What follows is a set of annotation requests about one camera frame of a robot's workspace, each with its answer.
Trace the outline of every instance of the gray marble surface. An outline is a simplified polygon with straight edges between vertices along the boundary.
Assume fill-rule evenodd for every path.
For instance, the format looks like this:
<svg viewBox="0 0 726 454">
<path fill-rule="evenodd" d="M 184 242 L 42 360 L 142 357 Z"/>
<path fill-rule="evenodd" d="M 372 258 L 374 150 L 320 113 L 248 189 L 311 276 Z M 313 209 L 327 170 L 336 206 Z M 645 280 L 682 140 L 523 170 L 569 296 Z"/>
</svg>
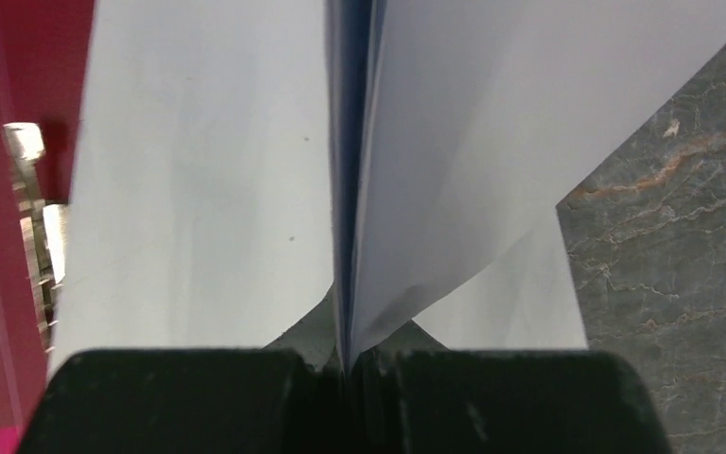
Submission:
<svg viewBox="0 0 726 454">
<path fill-rule="evenodd" d="M 726 46 L 558 212 L 591 347 L 635 366 L 676 452 L 726 452 Z"/>
</svg>

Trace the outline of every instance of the white paper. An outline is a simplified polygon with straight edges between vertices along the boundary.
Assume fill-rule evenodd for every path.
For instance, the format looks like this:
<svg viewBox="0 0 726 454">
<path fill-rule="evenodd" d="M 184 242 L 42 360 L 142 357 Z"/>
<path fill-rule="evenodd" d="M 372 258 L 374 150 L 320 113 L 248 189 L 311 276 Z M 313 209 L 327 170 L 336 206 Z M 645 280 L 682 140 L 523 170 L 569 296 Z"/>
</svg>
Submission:
<svg viewBox="0 0 726 454">
<path fill-rule="evenodd" d="M 454 349 L 587 348 L 555 209 L 414 321 Z"/>
<path fill-rule="evenodd" d="M 101 0 L 52 370 L 262 346 L 332 283 L 322 2 Z"/>
<path fill-rule="evenodd" d="M 725 42 L 716 0 L 388 2 L 351 358 L 506 252 Z"/>
</svg>

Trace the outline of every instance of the brown vein in marble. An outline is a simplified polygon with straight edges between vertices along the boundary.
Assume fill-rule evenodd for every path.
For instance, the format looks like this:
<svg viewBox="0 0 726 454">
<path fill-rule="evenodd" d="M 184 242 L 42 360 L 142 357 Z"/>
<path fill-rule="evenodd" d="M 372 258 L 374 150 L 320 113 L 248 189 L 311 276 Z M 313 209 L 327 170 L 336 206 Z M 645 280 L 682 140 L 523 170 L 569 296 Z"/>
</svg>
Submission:
<svg viewBox="0 0 726 454">
<path fill-rule="evenodd" d="M 678 171 L 678 169 L 689 158 L 701 154 L 722 152 L 726 149 L 726 132 L 712 134 L 708 136 L 700 136 L 683 144 L 677 153 L 672 156 L 660 170 L 652 175 L 639 179 L 630 185 L 616 185 L 608 187 L 600 187 L 597 189 L 587 189 L 581 185 L 576 187 L 568 197 L 580 198 L 598 198 L 608 197 L 613 194 L 623 192 L 640 192 L 651 187 L 663 185 Z"/>
</svg>

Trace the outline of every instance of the stone surface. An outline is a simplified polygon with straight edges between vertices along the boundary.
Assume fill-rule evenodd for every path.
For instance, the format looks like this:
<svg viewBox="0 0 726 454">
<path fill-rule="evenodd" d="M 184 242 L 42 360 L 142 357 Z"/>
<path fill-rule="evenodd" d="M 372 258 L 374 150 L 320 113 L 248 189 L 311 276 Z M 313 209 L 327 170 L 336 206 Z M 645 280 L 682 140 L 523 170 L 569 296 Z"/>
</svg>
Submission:
<svg viewBox="0 0 726 454">
<path fill-rule="evenodd" d="M 589 344 L 677 452 L 726 452 L 726 46 L 558 211 Z"/>
</svg>

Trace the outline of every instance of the binder ring mechanism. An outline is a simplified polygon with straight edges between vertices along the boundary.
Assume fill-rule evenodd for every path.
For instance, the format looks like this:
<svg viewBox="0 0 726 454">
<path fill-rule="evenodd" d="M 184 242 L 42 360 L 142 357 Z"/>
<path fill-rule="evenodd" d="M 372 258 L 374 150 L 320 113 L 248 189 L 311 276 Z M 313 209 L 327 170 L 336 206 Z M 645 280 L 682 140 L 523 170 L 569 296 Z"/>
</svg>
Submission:
<svg viewBox="0 0 726 454">
<path fill-rule="evenodd" d="M 12 190 L 21 214 L 26 263 L 38 329 L 48 355 L 53 349 L 55 312 L 65 275 L 65 221 L 68 205 L 43 198 L 35 164 L 45 155 L 36 123 L 8 123 L 4 137 L 11 158 Z"/>
</svg>

